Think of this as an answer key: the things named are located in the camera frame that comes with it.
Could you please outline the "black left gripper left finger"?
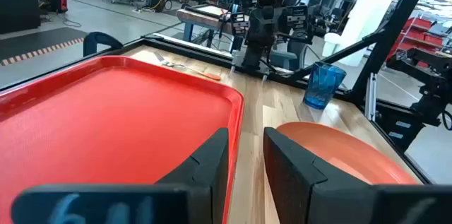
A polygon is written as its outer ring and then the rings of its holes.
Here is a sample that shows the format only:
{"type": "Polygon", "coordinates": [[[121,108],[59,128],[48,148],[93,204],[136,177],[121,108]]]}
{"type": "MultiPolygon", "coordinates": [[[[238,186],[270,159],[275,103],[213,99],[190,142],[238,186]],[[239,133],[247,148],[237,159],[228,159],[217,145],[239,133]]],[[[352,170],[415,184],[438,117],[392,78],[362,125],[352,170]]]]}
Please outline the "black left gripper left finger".
{"type": "Polygon", "coordinates": [[[229,172],[229,133],[219,128],[180,165],[160,178],[182,192],[158,209],[159,223],[221,223],[229,172]]]}

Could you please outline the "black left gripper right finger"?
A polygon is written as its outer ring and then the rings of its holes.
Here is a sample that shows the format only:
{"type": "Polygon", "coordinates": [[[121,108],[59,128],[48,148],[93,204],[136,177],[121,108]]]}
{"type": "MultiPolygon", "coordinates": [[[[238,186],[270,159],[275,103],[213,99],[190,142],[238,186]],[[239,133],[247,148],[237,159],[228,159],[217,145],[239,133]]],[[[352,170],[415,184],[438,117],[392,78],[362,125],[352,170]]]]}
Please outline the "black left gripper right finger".
{"type": "Polygon", "coordinates": [[[370,184],[342,171],[272,127],[263,131],[265,168],[281,223],[376,222],[370,184]]]}

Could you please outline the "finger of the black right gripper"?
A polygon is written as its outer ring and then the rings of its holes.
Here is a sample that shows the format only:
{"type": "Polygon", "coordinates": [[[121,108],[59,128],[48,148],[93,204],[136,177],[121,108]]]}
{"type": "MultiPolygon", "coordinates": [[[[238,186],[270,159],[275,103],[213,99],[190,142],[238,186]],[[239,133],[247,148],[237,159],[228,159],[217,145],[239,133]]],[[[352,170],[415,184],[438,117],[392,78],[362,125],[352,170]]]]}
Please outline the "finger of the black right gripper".
{"type": "Polygon", "coordinates": [[[307,30],[308,13],[305,4],[288,6],[282,10],[282,31],[289,33],[291,30],[307,30]]]}
{"type": "Polygon", "coordinates": [[[230,15],[231,31],[234,37],[245,37],[250,26],[249,17],[242,12],[230,15]]]}

